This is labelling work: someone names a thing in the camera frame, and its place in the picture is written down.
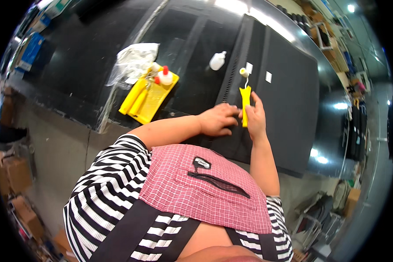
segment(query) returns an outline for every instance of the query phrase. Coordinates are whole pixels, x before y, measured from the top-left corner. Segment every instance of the apron pocket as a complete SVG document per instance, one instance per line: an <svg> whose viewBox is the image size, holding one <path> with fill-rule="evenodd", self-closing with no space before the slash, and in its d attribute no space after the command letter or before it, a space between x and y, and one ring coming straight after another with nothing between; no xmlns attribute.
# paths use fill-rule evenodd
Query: apron pocket
<svg viewBox="0 0 393 262"><path fill-rule="evenodd" d="M230 182L227 182L227 181L217 178L215 176L211 176L211 175L207 175L207 174L192 173L192 172L188 172L188 176L196 178L196 179L204 180L221 190L235 193L235 194L239 194L244 197L250 198L249 194L246 193L246 191L244 191L241 187L233 185Z"/></svg>

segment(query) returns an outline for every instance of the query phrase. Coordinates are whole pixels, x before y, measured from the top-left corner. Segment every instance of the wrist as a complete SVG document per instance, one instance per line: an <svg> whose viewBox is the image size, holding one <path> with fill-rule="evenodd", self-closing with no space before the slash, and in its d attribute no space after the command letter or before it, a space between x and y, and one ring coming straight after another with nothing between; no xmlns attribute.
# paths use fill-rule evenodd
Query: wrist
<svg viewBox="0 0 393 262"><path fill-rule="evenodd" d="M252 139L253 146L263 146L265 143L269 143L267 133L264 132L262 134L257 135Z"/></svg>
<svg viewBox="0 0 393 262"><path fill-rule="evenodd" d="M201 115L192 115L190 117L194 118L195 121L195 129L198 132L198 134L202 133L202 120L201 120Z"/></svg>

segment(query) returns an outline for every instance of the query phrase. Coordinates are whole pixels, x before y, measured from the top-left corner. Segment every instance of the glue bottle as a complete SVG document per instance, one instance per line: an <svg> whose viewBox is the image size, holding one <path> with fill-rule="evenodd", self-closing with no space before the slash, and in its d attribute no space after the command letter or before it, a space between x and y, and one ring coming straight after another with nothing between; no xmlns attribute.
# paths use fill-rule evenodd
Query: glue bottle
<svg viewBox="0 0 393 262"><path fill-rule="evenodd" d="M210 60L210 67L212 70L217 71L224 65L225 54L227 54L227 52L223 51L221 53L215 53L212 56Z"/></svg>
<svg viewBox="0 0 393 262"><path fill-rule="evenodd" d="M173 82L172 72L169 71L169 68L166 65L163 66L163 71L158 73L158 77L162 85L168 86Z"/></svg>

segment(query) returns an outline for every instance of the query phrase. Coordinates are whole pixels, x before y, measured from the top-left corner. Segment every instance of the forearm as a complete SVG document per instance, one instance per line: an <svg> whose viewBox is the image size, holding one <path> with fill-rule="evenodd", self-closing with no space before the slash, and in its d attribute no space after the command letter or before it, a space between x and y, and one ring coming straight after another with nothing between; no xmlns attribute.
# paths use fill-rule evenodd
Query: forearm
<svg viewBox="0 0 393 262"><path fill-rule="evenodd" d="M197 116L184 116L157 120L133 129L134 134L143 141L148 150L152 147L179 144L201 133Z"/></svg>
<svg viewBox="0 0 393 262"><path fill-rule="evenodd" d="M266 134L253 142L250 174L265 195L279 195L277 168Z"/></svg>

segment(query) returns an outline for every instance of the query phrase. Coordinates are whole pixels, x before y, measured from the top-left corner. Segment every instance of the striped shirt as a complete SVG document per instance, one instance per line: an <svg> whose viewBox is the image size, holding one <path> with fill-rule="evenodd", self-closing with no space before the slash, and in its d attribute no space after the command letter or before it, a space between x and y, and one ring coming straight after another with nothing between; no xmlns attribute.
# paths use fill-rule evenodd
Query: striped shirt
<svg viewBox="0 0 393 262"><path fill-rule="evenodd" d="M152 153L135 135L124 134L94 159L76 183L64 206L64 226L70 246L81 262L88 261L99 244L138 199L151 165ZM279 197L267 197L277 258L290 261L293 249ZM162 212L127 261L156 261L175 240L189 217ZM236 230L242 246L262 257L259 235Z"/></svg>

